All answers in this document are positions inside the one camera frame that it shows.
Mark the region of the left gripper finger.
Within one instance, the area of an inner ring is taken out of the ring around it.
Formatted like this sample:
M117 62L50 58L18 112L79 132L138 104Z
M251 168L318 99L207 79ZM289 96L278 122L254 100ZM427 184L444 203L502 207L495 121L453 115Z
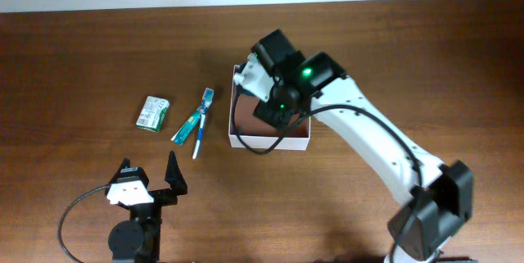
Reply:
M187 194L187 183L178 166L174 151L169 152L169 158L165 172L165 182L169 184L176 196Z
M145 170L138 166L131 166L130 159L124 158L120 167L111 177L108 185L111 186L121 186L129 188L132 185L141 184L144 188L147 188L149 184L149 178Z

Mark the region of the green toothpaste tube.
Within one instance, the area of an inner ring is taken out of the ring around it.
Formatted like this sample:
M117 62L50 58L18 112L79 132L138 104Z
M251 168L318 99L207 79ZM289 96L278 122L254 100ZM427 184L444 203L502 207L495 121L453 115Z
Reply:
M171 138L171 141L177 145L184 144L189 134L200 124L203 111L203 107L198 107Z

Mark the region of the blue white toothbrush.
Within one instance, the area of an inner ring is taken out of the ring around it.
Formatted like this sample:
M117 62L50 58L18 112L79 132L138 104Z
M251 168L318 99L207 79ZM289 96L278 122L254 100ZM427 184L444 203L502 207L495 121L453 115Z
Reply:
M198 157L198 154L201 149L201 142L204 132L204 127L206 123L206 113L209 110L211 103L213 101L215 91L212 88L206 88L202 97L202 103L200 107L200 124L198 129L198 134L196 138L196 145L192 154L192 159L195 160Z

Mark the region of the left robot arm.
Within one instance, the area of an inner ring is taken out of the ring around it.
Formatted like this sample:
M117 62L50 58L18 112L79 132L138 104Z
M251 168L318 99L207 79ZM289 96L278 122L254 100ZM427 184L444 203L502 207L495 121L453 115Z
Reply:
M169 153L165 172L168 188L149 190L149 178L141 167L132 167L125 158L105 191L110 204L129 211L108 237L113 262L157 262L160 259L162 208L174 206L187 194L187 184L175 153Z

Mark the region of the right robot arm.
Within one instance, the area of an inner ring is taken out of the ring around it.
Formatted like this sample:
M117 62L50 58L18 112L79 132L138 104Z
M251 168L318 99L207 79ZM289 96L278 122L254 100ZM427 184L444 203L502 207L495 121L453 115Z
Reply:
M254 116L287 134L316 118L376 172L400 210L389 220L394 239L387 262L436 262L442 247L472 218L473 174L445 164L388 120L327 53L310 58L276 29L251 49L248 70Z

